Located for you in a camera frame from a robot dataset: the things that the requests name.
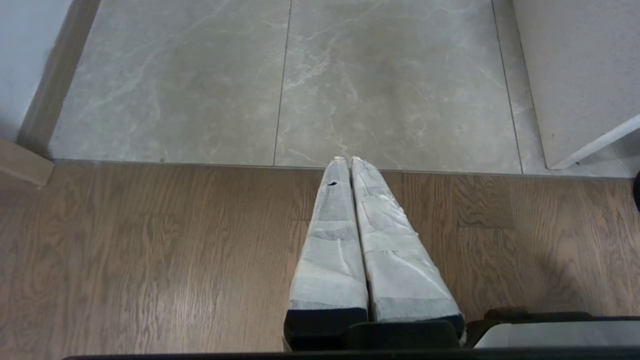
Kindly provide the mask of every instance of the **wall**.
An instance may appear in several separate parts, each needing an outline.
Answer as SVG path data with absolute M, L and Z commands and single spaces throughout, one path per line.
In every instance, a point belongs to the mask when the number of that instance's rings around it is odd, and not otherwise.
M 0 138 L 15 140 L 71 0 L 0 0 Z
M 514 6 L 547 167 L 567 167 L 640 127 L 640 1 Z

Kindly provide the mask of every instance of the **white wrap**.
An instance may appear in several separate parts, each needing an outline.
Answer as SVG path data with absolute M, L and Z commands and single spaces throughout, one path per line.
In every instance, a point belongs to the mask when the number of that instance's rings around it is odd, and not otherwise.
M 372 320 L 411 322 L 460 314 L 378 169 L 353 157 L 351 173 Z
M 367 285 L 349 167 L 335 158 L 324 171 L 307 239 L 291 284 L 290 310 L 367 309 Z

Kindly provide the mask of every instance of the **wooden floor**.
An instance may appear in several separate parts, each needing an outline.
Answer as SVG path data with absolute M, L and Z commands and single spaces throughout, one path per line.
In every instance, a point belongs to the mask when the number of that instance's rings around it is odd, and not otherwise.
M 320 171 L 58 164 L 0 181 L 0 358 L 281 349 Z M 385 177 L 467 320 L 640 315 L 628 181 Z

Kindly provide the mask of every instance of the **tile grout line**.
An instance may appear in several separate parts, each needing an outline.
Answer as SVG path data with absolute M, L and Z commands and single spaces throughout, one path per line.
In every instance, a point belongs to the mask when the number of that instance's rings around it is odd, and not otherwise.
M 289 31 L 291 28 L 291 9 L 293 0 L 289 0 L 289 18 L 287 19 L 287 37 L 284 40 L 284 58 L 282 60 L 282 80 L 280 81 L 280 101 L 278 103 L 278 121 L 276 122 L 276 141 L 273 146 L 273 164 L 276 166 L 276 150 L 278 149 L 278 130 L 280 129 L 280 111 L 282 110 L 282 90 L 284 89 L 284 72 L 287 66 L 287 47 L 289 46 Z
M 495 0 L 491 0 L 491 8 L 493 10 L 493 23 L 495 24 L 495 35 L 498 39 L 498 48 L 500 49 L 500 60 L 502 62 L 502 75 L 504 76 L 504 86 L 507 90 L 507 100 L 509 101 L 509 112 L 511 114 L 511 124 L 513 125 L 513 135 L 516 139 L 516 148 L 518 149 L 518 161 L 520 162 L 520 174 L 524 175 L 524 167 L 522 167 L 522 157 L 520 155 L 520 142 L 518 141 L 518 132 L 516 131 L 516 120 L 513 116 L 513 107 L 511 106 L 511 94 L 509 93 L 509 82 L 507 81 L 507 69 L 504 66 L 504 56 L 502 55 L 502 44 L 500 43 L 500 31 L 498 31 L 498 17 L 495 14 Z

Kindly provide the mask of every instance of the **marble tile floor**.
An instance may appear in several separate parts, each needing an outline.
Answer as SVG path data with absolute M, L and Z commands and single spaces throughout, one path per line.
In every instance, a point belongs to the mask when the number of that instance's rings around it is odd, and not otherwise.
M 545 168 L 510 0 L 103 1 L 49 144 L 83 160 L 357 155 L 389 170 L 630 177 L 640 152 L 616 146 Z

